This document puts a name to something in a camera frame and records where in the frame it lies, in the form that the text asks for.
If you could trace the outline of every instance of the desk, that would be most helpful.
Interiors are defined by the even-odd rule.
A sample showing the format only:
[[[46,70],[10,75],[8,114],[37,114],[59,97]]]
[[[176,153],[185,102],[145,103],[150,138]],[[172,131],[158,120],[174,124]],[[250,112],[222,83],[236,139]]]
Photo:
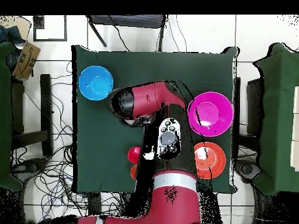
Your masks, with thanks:
[[[122,126],[108,111],[105,100],[91,101],[79,91],[81,72],[91,65],[105,67],[112,75],[114,88],[132,86],[144,82],[174,80],[187,85],[194,96],[215,91],[232,100],[232,60],[235,47],[222,54],[166,53],[166,52],[91,52],[78,45],[72,46],[73,111],[74,126],[78,126],[74,143],[77,144],[77,160],[74,178],[77,192],[99,193],[106,191],[131,193],[135,181],[130,176],[132,164],[127,152],[142,145],[142,128]],[[180,87],[188,103],[191,96]],[[221,146],[227,157],[223,173],[213,179],[214,192],[233,193],[230,185],[231,130],[205,141]],[[201,137],[192,133],[194,144]]]

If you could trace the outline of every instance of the floor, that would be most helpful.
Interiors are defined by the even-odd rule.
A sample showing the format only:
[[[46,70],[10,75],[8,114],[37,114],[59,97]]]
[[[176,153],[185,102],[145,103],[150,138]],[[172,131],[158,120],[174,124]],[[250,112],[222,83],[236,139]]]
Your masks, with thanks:
[[[33,23],[32,16],[24,16]],[[246,133],[247,112],[246,112],[246,83],[259,77],[258,70],[252,62],[266,56],[268,48],[276,42],[284,42],[290,48],[299,48],[299,16],[276,16],[276,15],[176,15],[169,16],[170,24],[166,24],[163,40],[163,52],[186,51],[183,36],[186,39],[187,51],[200,53],[221,53],[227,47],[237,46],[241,52],[238,56],[237,75],[241,77],[241,113],[240,131]],[[63,16],[45,16],[45,29],[37,30],[38,39],[63,39],[64,18]],[[117,31],[111,26],[97,26],[97,30],[107,43],[104,48],[92,29],[88,26],[85,16],[67,16],[67,41],[33,42],[33,28],[30,29],[28,42],[41,49],[38,61],[34,66],[34,77],[30,77],[25,82],[25,90],[30,98],[40,107],[40,86],[41,74],[50,74],[52,84],[71,83],[71,45],[82,45],[91,51],[124,51],[124,46],[118,37]],[[119,27],[120,34],[131,51],[156,51],[159,30],[139,29],[132,27]],[[62,119],[72,126],[72,89],[70,85],[57,84],[52,87],[53,95],[59,98],[64,105]],[[55,104],[61,109],[61,103],[53,98]],[[40,111],[25,94],[24,104],[26,112],[24,116],[25,132],[40,130]],[[60,113],[53,105],[53,119],[56,127],[53,127],[53,139],[61,131]],[[72,138],[63,135],[64,145],[71,144]],[[54,150],[63,146],[62,139],[54,141]],[[41,145],[35,144],[27,147],[28,152],[22,156],[23,159],[42,157]],[[53,160],[61,161],[63,152],[55,155]],[[66,168],[72,174],[71,167]],[[44,197],[48,189],[43,184],[41,177],[29,181],[25,192],[25,214],[28,220],[38,222],[45,213],[41,210],[41,205],[45,205],[47,210],[48,199]],[[251,224],[254,212],[254,199],[252,188],[244,184],[241,178],[234,173],[234,185],[238,191],[232,195],[218,194],[221,216],[224,224]],[[109,194],[103,194],[104,199],[109,198]],[[77,209],[70,209],[57,202],[49,215],[58,217],[61,215],[80,215]]]

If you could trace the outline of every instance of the green table cover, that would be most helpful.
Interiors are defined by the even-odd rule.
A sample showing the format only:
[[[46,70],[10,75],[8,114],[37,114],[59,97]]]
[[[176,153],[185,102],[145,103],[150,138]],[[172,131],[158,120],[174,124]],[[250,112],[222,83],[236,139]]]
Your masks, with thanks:
[[[299,192],[299,172],[290,166],[294,88],[299,86],[299,53],[277,43],[255,63],[263,77],[265,94],[259,165],[264,170],[254,184],[265,195]]]
[[[73,61],[77,61],[77,82],[85,68],[100,65],[111,73],[114,88],[180,80],[194,96],[215,91],[231,101],[232,62],[237,52],[235,47],[226,49],[222,54],[91,52],[76,45]],[[190,102],[192,98],[187,90],[182,92]],[[135,189],[135,181],[130,176],[132,164],[128,161],[127,152],[142,145],[143,129],[122,126],[108,111],[106,104],[106,100],[88,100],[77,87],[77,191],[131,193]],[[221,146],[227,158],[223,173],[213,179],[214,192],[235,191],[230,186],[230,135],[231,130],[228,129],[220,136],[205,138],[205,141]],[[194,144],[201,142],[196,133],[193,132],[192,137]]]
[[[19,191],[21,181],[11,175],[12,149],[12,91],[11,71],[6,65],[7,56],[16,50],[11,42],[0,43],[0,187]]]

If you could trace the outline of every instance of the black panel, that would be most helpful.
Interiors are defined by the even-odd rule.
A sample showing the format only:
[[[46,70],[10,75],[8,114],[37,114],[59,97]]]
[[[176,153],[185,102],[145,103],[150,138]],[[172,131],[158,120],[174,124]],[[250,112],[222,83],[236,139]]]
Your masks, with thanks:
[[[247,133],[260,137],[263,120],[263,94],[264,85],[262,78],[248,82],[247,88],[248,125]]]
[[[23,82],[12,80],[12,131],[13,135],[24,132],[23,125]]]
[[[41,131],[48,131],[48,140],[41,143],[44,156],[53,154],[52,147],[52,102],[51,102],[51,79],[49,74],[40,75],[40,110]]]
[[[164,15],[90,15],[94,24],[158,29],[163,25]]]

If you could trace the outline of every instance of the black chair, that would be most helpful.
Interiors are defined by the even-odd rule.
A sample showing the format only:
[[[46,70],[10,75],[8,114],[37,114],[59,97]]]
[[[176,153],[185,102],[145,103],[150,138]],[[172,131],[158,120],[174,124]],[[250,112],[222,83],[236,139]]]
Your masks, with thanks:
[[[88,18],[88,23],[92,30],[104,47],[107,47],[107,44],[97,31],[95,25],[144,27],[149,29],[160,28],[158,51],[162,51],[164,25],[167,15],[86,15],[86,17]]]

